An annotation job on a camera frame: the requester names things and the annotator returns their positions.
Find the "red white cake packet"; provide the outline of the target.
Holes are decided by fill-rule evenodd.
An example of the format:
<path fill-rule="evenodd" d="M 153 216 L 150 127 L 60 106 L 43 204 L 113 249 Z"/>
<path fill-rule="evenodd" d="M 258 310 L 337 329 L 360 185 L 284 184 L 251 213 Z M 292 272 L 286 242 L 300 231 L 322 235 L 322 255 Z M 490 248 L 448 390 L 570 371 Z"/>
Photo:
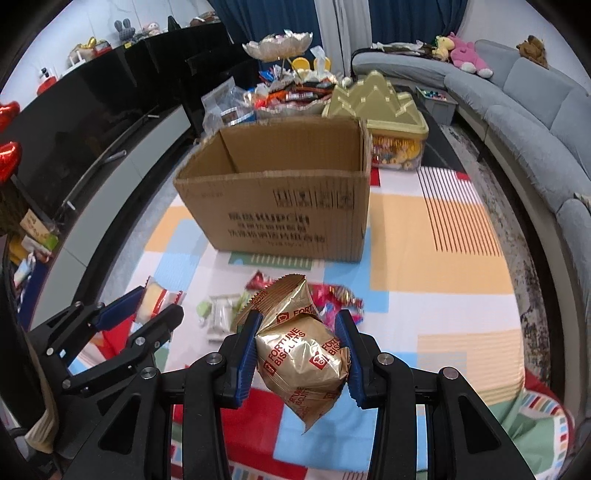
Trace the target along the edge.
<path fill-rule="evenodd" d="M 153 277 L 149 277 L 135 313 L 135 322 L 146 324 L 167 306 L 180 305 L 184 296 L 184 291 L 165 289 Z"/>

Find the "white grey snack packet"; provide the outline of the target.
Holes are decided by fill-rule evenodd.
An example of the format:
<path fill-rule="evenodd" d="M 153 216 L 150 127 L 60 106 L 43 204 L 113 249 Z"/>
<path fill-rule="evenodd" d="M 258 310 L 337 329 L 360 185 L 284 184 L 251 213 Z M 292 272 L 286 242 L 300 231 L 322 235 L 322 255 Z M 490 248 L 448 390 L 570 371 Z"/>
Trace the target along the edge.
<path fill-rule="evenodd" d="M 206 338 L 208 342 L 219 343 L 233 332 L 235 317 L 245 297 L 242 294 L 218 295 L 211 297 L 211 313 L 207 317 Z"/>

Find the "small pale green candy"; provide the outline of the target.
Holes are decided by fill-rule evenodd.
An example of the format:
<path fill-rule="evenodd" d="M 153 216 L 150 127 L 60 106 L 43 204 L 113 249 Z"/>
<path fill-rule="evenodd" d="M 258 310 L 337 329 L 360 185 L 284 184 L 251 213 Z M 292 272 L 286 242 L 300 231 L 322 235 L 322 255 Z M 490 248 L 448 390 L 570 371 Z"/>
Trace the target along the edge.
<path fill-rule="evenodd" d="M 203 300 L 197 305 L 198 325 L 201 328 L 207 325 L 209 316 L 211 316 L 212 303 L 208 300 Z"/>

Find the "gold Fortune biscuits bag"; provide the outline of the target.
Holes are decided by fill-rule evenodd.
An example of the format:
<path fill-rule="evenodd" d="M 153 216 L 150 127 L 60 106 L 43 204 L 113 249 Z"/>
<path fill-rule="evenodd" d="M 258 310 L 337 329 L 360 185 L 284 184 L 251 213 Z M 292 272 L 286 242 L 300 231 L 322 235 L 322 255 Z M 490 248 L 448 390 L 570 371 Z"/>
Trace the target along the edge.
<path fill-rule="evenodd" d="M 236 315 L 233 330 L 242 327 L 250 310 L 263 315 L 256 333 L 259 375 L 310 430 L 342 393 L 348 352 L 318 317 L 301 274 L 284 275 L 254 294 Z"/>

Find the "pink red hawthorn snack bag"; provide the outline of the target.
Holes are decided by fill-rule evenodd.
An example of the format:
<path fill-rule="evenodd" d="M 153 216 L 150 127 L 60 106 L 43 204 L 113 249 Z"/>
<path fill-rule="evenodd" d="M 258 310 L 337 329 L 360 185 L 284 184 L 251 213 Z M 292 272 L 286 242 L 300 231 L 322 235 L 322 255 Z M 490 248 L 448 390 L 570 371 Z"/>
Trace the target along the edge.
<path fill-rule="evenodd" d="M 308 285 L 312 303 L 318 310 L 318 317 L 331 331 L 335 331 L 335 318 L 341 310 L 348 310 L 353 323 L 363 321 L 363 300 L 356 298 L 353 291 L 342 285 L 311 283 Z"/>

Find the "dark red candy packet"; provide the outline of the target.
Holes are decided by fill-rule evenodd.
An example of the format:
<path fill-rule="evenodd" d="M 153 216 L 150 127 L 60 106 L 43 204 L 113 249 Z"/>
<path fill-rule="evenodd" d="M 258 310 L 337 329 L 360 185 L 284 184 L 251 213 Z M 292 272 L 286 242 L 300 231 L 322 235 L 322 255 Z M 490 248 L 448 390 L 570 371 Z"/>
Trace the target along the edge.
<path fill-rule="evenodd" d="M 269 287 L 273 282 L 273 277 L 270 277 L 259 270 L 256 271 L 252 278 L 249 279 L 249 282 L 246 283 L 245 289 L 249 291 L 260 291 Z"/>

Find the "grey TV cabinet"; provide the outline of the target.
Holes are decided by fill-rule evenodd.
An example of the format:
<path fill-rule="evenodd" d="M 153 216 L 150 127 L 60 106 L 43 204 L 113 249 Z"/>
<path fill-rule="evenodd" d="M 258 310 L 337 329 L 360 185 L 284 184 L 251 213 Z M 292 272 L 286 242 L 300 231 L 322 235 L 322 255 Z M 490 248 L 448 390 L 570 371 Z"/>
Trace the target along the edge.
<path fill-rule="evenodd" d="M 109 175 L 74 212 L 75 221 L 44 278 L 31 326 L 80 300 L 94 302 L 147 203 L 192 143 L 183 108 L 149 122 L 150 130 L 113 163 Z"/>

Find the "black television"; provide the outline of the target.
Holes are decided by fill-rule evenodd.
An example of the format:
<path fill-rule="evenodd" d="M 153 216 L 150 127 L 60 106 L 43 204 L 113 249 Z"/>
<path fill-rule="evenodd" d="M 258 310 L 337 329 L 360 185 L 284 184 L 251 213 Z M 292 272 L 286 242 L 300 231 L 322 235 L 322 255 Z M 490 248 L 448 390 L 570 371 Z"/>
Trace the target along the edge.
<path fill-rule="evenodd" d="M 76 68 L 32 101 L 1 134 L 21 145 L 16 178 L 53 217 L 95 160 L 153 107 L 145 53 L 122 47 Z"/>

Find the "red foil balloon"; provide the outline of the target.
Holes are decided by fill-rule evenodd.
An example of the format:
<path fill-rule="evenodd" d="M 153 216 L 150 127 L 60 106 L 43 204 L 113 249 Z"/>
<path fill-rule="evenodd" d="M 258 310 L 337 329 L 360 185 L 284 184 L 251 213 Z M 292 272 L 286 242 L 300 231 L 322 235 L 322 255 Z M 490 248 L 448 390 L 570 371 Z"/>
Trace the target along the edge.
<path fill-rule="evenodd" d="M 17 101 L 11 101 L 1 105 L 0 131 L 4 132 L 16 116 L 20 113 L 20 105 Z M 19 142 L 2 142 L 0 148 L 0 184 L 7 183 L 21 162 L 22 147 Z"/>

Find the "grey rabbit plush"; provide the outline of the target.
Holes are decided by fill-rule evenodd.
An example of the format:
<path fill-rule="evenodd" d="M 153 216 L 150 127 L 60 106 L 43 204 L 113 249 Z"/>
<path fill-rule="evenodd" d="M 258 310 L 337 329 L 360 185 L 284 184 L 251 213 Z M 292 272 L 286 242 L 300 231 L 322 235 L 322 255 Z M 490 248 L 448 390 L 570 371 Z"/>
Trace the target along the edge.
<path fill-rule="evenodd" d="M 123 45 L 134 42 L 135 28 L 131 26 L 129 18 L 116 20 L 114 28 L 117 31 L 119 42 Z"/>

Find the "blue curtains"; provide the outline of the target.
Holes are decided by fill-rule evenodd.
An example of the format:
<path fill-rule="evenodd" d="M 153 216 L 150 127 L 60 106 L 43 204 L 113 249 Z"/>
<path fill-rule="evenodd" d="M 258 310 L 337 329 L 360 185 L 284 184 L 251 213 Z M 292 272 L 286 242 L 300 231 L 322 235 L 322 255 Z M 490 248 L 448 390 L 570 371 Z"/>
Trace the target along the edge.
<path fill-rule="evenodd" d="M 457 33 L 466 1 L 212 1 L 232 41 L 245 44 L 290 30 L 311 33 L 332 69 L 348 72 L 353 53 L 380 42 L 430 43 Z"/>

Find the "white sheer curtain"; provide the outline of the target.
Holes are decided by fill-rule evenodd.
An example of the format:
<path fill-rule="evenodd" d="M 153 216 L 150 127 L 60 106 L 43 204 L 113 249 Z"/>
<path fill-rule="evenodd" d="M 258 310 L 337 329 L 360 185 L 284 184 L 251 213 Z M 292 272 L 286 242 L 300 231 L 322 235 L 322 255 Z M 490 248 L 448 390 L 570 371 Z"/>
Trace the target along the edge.
<path fill-rule="evenodd" d="M 351 75 L 353 54 L 373 43 L 369 1 L 315 0 L 315 11 L 331 71 Z"/>

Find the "pink plush toy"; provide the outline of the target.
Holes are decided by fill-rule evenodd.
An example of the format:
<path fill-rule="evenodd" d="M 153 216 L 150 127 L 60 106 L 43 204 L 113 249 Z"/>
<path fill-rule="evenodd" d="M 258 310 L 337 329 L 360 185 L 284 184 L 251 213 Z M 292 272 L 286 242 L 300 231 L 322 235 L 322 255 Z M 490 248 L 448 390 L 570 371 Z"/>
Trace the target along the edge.
<path fill-rule="evenodd" d="M 465 42 L 454 33 L 450 33 L 448 38 L 454 43 L 450 57 L 455 67 L 484 79 L 490 79 L 493 76 L 493 71 L 479 56 L 473 42 Z"/>

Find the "yellow plush toy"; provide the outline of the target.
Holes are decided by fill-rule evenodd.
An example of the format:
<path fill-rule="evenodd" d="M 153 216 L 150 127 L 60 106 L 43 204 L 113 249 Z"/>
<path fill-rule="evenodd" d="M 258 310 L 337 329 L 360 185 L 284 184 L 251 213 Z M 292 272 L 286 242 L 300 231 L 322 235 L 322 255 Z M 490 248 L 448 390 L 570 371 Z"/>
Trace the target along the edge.
<path fill-rule="evenodd" d="M 437 36 L 435 48 L 432 50 L 432 57 L 442 62 L 448 62 L 450 53 L 455 49 L 455 43 L 450 37 Z"/>

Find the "brown teddy bear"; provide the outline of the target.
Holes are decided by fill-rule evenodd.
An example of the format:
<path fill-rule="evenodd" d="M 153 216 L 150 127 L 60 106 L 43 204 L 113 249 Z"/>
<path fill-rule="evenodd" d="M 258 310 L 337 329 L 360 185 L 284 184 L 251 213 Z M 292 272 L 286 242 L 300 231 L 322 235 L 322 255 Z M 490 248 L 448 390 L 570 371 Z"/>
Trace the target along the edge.
<path fill-rule="evenodd" d="M 546 58 L 546 50 L 543 42 L 535 37 L 529 35 L 527 39 L 516 46 L 521 57 L 548 69 L 548 61 Z"/>

